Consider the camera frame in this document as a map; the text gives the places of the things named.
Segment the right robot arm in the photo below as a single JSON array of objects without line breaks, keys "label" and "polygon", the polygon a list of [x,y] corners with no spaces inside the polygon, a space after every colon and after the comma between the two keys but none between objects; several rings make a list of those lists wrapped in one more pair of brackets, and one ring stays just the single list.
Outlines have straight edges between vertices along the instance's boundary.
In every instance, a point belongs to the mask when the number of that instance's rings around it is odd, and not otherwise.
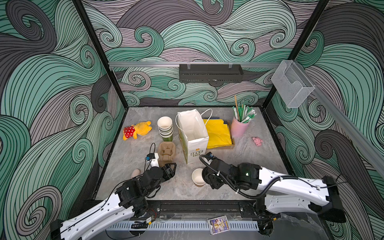
[{"label": "right robot arm", "polygon": [[241,163],[230,165],[211,153],[201,155],[202,178],[213,190],[229,186],[237,195],[264,202],[265,211],[307,212],[333,223],[345,223],[346,214],[333,177],[306,179],[285,175],[265,167]]}]

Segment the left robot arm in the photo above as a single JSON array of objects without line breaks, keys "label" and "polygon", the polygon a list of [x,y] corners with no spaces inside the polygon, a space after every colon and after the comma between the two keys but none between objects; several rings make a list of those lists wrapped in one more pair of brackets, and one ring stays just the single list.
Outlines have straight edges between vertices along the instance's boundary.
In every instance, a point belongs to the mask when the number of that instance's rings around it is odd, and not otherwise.
[{"label": "left robot arm", "polygon": [[113,188],[109,197],[84,213],[51,223],[52,240],[89,240],[108,227],[132,217],[143,216],[148,209],[147,198],[161,184],[175,176],[176,163],[151,167],[143,174],[123,181]]}]

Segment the brown paper coffee cup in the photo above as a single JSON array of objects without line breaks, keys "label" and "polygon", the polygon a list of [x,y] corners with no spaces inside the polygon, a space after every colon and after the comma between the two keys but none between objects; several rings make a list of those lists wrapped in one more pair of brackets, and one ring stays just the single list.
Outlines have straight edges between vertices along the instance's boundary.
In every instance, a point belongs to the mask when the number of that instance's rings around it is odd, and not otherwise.
[{"label": "brown paper coffee cup", "polygon": [[197,187],[203,187],[206,182],[203,179],[203,169],[198,168],[195,169],[192,173],[192,181],[194,182],[195,186]]}]

